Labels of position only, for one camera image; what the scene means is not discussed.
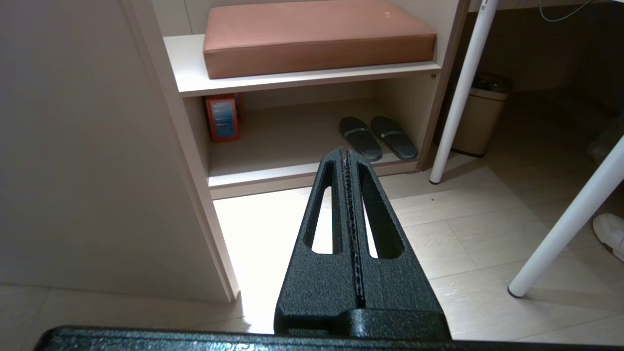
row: tile floor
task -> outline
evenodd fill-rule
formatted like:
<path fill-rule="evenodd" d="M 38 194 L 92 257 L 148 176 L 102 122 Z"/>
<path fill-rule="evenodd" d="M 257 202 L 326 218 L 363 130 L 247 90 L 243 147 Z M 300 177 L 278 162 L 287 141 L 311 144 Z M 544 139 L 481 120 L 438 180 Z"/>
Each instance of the tile floor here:
<path fill-rule="evenodd" d="M 590 177 L 587 139 L 539 96 L 513 98 L 488 155 L 381 182 L 456 339 L 624 345 L 624 264 L 586 225 L 526 298 L 506 287 Z M 241 297 L 232 305 L 0 285 L 0 345 L 30 351 L 58 325 L 272 333 L 273 309 L 310 189 L 216 201 Z M 624 215 L 618 189 L 600 212 Z M 314 250 L 331 246 L 331 199 Z"/>

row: white sneaker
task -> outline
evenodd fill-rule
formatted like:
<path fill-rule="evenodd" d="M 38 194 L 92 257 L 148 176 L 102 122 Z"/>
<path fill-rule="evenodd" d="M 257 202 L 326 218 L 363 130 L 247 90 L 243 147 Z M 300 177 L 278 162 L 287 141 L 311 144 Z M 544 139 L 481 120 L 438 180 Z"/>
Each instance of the white sneaker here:
<path fill-rule="evenodd" d="M 624 262 L 624 219 L 610 213 L 596 216 L 593 231 L 602 245 Z"/>

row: cushion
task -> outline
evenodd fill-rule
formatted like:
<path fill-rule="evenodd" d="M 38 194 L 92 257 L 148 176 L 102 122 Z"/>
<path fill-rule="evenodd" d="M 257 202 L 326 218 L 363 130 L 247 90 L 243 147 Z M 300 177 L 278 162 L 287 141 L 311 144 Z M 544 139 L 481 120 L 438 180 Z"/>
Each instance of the cushion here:
<path fill-rule="evenodd" d="M 435 32 L 385 0 L 214 7 L 204 57 L 210 78 L 430 61 Z"/>

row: table leg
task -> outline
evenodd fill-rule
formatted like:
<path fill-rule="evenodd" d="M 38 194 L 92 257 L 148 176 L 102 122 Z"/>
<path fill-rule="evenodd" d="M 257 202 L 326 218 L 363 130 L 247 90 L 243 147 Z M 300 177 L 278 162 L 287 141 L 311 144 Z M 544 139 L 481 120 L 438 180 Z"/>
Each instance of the table leg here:
<path fill-rule="evenodd" d="M 457 126 L 459 126 L 459 121 L 462 119 L 468 93 L 470 93 L 472 87 L 472 80 L 477 72 L 498 4 L 499 0 L 482 0 L 481 2 L 477 22 L 474 25 L 464 65 L 462 66 L 462 72 L 459 75 L 455 95 L 453 95 L 453 101 L 451 102 L 451 109 L 449 109 L 449 115 L 444 124 L 444 132 L 442 133 L 440 146 L 437 149 L 436 160 L 433 163 L 433 169 L 429 177 L 431 184 L 439 184 L 442 179 L 444 166 L 446 166 L 446 160 L 449 158 L 451 146 L 457 133 Z"/>
<path fill-rule="evenodd" d="M 611 150 L 544 241 L 509 284 L 509 294 L 522 297 L 589 218 L 624 179 L 624 137 Z"/>

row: gray slipper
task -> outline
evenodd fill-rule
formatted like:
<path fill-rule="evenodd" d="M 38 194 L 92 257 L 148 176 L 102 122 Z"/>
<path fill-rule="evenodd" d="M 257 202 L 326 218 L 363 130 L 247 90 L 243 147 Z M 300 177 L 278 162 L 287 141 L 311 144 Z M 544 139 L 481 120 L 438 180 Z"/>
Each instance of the gray slipper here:
<path fill-rule="evenodd" d="M 396 122 L 388 117 L 377 116 L 371 122 L 371 130 L 392 150 L 396 157 L 402 160 L 413 160 L 418 156 L 418 150 L 407 134 Z"/>
<path fill-rule="evenodd" d="M 362 154 L 369 161 L 377 161 L 383 156 L 381 147 L 375 140 L 373 133 L 366 123 L 355 117 L 345 117 L 340 120 L 340 132 L 355 151 Z"/>

